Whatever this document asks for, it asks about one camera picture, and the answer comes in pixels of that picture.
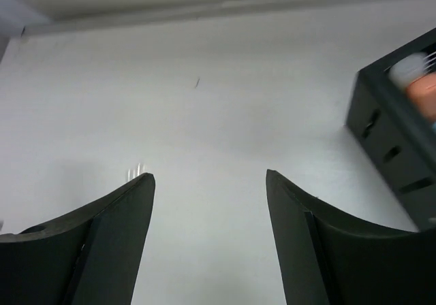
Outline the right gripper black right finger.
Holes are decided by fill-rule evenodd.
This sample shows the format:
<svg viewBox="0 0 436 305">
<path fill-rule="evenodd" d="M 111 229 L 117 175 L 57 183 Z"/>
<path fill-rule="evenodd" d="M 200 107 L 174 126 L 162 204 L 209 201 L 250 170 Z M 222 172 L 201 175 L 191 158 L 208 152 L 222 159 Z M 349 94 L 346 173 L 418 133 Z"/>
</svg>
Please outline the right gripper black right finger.
<svg viewBox="0 0 436 305">
<path fill-rule="evenodd" d="M 434 304 L 435 230 L 360 219 L 274 170 L 266 195 L 288 304 Z"/>
</svg>

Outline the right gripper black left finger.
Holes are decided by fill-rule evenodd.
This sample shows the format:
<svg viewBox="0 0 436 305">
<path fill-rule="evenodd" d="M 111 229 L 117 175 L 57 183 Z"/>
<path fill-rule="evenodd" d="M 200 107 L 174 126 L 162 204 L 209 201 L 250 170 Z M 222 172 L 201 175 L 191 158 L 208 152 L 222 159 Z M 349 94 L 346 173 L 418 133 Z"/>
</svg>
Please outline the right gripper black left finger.
<svg viewBox="0 0 436 305">
<path fill-rule="evenodd" d="M 2 304 L 131 304 L 155 179 L 139 175 L 94 202 L 1 235 Z"/>
</svg>

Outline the green cap clear marker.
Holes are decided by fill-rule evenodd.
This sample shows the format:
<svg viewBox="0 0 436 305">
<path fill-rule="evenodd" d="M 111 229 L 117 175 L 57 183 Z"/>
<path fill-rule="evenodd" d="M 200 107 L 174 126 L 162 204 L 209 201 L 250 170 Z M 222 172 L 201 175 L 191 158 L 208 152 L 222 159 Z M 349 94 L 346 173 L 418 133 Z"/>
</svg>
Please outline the green cap clear marker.
<svg viewBox="0 0 436 305">
<path fill-rule="evenodd" d="M 423 52 L 413 53 L 388 70 L 388 77 L 401 90 L 406 89 L 412 82 L 424 77 L 433 70 L 435 56 Z"/>
</svg>

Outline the orange cap clear marker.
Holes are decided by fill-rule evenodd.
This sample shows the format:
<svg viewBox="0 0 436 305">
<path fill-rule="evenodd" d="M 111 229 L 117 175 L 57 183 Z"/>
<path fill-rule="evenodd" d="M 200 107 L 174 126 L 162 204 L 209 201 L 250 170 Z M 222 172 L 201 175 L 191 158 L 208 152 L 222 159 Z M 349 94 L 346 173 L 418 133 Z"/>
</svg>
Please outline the orange cap clear marker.
<svg viewBox="0 0 436 305">
<path fill-rule="evenodd" d="M 406 89 L 409 100 L 430 122 L 435 122 L 435 73 L 413 81 Z"/>
</svg>

